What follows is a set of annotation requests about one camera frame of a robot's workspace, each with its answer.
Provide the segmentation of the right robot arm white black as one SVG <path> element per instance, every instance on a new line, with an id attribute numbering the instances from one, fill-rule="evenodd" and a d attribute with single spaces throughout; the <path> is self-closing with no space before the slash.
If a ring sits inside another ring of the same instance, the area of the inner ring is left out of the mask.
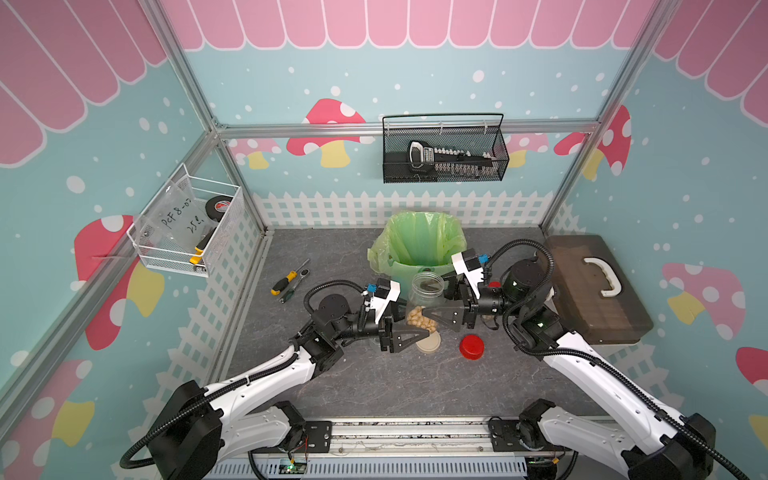
<path id="1" fill-rule="evenodd" d="M 716 449 L 716 429 L 699 414 L 686 416 L 642 389 L 605 360 L 568 325 L 565 308 L 551 308 L 558 292 L 551 251 L 529 239 L 512 240 L 492 255 L 469 249 L 451 258 L 447 303 L 425 316 L 454 330 L 479 317 L 497 321 L 515 348 L 563 374 L 614 421 L 609 427 L 539 399 L 519 416 L 521 444 L 561 446 L 590 457 L 627 479 L 706 479 L 720 465 L 736 479 L 745 473 Z"/>

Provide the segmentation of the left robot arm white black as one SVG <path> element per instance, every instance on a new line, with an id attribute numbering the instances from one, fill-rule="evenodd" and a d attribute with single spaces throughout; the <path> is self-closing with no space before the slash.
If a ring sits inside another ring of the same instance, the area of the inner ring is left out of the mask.
<path id="1" fill-rule="evenodd" d="M 363 287 L 330 280 L 306 292 L 307 323 L 272 359 L 227 380 L 190 380 L 171 394 L 151 428 L 119 460 L 124 470 L 153 466 L 164 479 L 202 479 L 230 457 L 262 448 L 286 454 L 307 442 L 306 421 L 288 401 L 266 403 L 331 369 L 363 339 L 399 353 L 431 332 L 407 322 L 397 282 Z"/>

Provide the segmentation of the beige jar lid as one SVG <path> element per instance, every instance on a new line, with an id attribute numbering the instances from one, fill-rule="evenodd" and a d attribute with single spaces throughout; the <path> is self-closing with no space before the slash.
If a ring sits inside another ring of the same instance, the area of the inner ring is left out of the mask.
<path id="1" fill-rule="evenodd" d="M 417 349 L 424 354 L 436 353 L 440 346 L 441 335 L 438 331 L 431 332 L 427 338 L 416 343 Z"/>

